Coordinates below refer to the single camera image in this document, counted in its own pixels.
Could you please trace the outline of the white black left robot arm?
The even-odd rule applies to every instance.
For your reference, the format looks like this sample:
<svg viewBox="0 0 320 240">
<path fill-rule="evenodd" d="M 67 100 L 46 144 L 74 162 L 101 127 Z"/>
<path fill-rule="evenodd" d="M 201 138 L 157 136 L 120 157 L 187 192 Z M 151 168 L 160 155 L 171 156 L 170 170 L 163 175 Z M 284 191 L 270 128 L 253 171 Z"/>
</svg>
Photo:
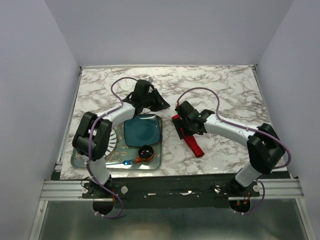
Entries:
<svg viewBox="0 0 320 240">
<path fill-rule="evenodd" d="M 107 151 L 111 131 L 114 127 L 138 116 L 143 109 L 159 112 L 170 108 L 150 79 L 137 79 L 134 90 L 124 99 L 113 90 L 112 94 L 120 101 L 101 115 L 86 112 L 78 125 L 72 140 L 77 153 L 85 156 L 85 167 L 89 173 L 93 191 L 101 198 L 112 192 L 111 174 L 108 172 L 104 154 Z"/>
</svg>

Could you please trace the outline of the red cloth napkin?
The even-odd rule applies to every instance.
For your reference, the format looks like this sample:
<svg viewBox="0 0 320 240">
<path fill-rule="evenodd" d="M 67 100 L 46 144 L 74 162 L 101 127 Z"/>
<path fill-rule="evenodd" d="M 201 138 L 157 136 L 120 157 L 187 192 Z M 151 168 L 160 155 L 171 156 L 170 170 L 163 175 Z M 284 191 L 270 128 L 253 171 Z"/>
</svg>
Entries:
<svg viewBox="0 0 320 240">
<path fill-rule="evenodd" d="M 172 119 L 180 119 L 180 116 L 178 114 L 176 114 L 175 116 L 173 116 L 171 118 L 171 120 Z M 200 148 L 200 146 L 198 145 L 198 143 L 193 135 L 186 135 L 185 131 L 184 131 L 184 139 L 182 139 L 182 140 L 184 140 L 184 142 L 189 147 L 189 149 L 193 152 L 193 154 L 196 158 L 201 158 L 205 155 L 205 153 Z"/>
</svg>

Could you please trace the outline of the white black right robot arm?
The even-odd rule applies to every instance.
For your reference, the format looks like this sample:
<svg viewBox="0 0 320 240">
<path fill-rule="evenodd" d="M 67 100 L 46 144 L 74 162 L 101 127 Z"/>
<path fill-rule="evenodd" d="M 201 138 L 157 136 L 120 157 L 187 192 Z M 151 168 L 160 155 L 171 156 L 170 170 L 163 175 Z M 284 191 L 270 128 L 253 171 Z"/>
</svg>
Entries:
<svg viewBox="0 0 320 240">
<path fill-rule="evenodd" d="M 248 187 L 262 175 L 276 168 L 279 160 L 289 150 L 281 143 L 273 127 L 267 123 L 260 126 L 243 125 L 219 116 L 217 112 L 184 109 L 178 106 L 171 120 L 181 140 L 184 140 L 195 157 L 204 156 L 194 135 L 215 134 L 245 146 L 249 162 L 229 181 L 228 190 L 236 196 L 247 192 Z"/>
</svg>

